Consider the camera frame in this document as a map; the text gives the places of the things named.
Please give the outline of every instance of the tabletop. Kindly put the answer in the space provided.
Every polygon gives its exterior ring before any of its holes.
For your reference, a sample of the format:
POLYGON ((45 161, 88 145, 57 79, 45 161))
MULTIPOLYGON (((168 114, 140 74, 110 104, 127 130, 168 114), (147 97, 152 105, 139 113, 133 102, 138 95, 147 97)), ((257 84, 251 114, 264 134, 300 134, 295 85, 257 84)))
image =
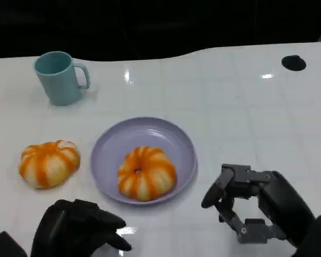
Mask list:
MULTIPOLYGON (((46 208, 58 199, 82 199, 127 222, 119 233, 133 250, 103 247, 105 256, 290 256, 294 249, 285 241, 240 245, 215 209, 201 208, 223 163, 278 170, 321 214, 321 43, 214 48, 149 61, 76 60, 86 64, 92 85, 66 107, 48 103, 35 60, 0 59, 0 232, 6 230, 28 253, 46 208), (285 69, 281 60, 287 55, 301 56, 306 69, 285 69), (173 200, 133 207, 100 193, 89 157, 106 129, 143 116, 169 120, 190 136, 198 174, 173 200), (62 186, 31 189, 18 174, 22 150, 58 139, 78 145, 80 169, 62 186)), ((256 199, 237 200, 235 208, 242 219, 264 217, 256 199)))

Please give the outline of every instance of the orange and white pumpkin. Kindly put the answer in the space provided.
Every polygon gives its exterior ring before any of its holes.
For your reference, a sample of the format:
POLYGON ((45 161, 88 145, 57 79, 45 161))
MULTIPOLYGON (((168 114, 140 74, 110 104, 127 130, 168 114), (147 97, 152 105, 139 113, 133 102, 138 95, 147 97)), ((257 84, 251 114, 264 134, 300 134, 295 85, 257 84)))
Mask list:
POLYGON ((175 184, 175 167, 160 148, 135 148, 118 171, 119 191, 139 201, 153 200, 169 192, 175 184))
POLYGON ((76 145, 58 140, 25 148, 19 173, 34 188, 50 188, 65 181, 80 165, 76 145))

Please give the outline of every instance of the robotic hand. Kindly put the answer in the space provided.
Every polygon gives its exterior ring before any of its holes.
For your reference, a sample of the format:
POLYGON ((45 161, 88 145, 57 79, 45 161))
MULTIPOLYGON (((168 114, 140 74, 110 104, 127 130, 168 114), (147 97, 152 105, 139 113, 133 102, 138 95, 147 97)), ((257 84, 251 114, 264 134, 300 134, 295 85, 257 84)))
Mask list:
MULTIPOLYGON (((34 236, 31 257, 89 257, 107 243, 130 251, 131 245, 116 234, 125 221, 97 204, 81 200, 58 200, 41 219, 34 236)), ((26 257, 24 250, 6 233, 0 233, 0 256, 26 257)))
POLYGON ((256 172, 251 166, 223 164, 221 174, 207 191, 202 208, 215 206, 242 244, 266 244, 268 239, 288 240, 298 248, 296 257, 321 257, 321 216, 311 210, 277 171, 256 172), (242 222, 232 210, 234 198, 258 197, 258 207, 273 223, 248 218, 242 222))

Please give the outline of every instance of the plate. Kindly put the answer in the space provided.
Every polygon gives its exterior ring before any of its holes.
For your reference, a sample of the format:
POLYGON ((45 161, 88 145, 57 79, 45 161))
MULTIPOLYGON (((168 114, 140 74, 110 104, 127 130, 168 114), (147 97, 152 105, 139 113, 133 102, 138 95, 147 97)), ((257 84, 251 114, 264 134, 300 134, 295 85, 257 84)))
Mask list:
POLYGON ((197 173, 197 157, 192 141, 176 125, 158 118, 133 118, 114 125, 96 141, 90 167, 102 193, 120 202, 149 205, 182 191, 197 173), (119 167, 125 156, 138 146, 161 148, 176 167, 177 183, 173 190, 148 202, 128 198, 118 190, 119 167))

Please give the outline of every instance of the teal mug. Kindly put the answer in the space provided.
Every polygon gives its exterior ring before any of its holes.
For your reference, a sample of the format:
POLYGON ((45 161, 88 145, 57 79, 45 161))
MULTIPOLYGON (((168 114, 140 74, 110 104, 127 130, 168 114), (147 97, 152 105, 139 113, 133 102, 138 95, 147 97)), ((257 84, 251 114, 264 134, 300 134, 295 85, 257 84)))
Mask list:
POLYGON ((81 97, 81 89, 88 89, 90 86, 87 68, 83 64, 73 63, 72 57, 66 52, 48 52, 37 59, 34 67, 51 104, 71 104, 81 97), (79 85, 75 67, 81 68, 85 73, 85 86, 79 85))

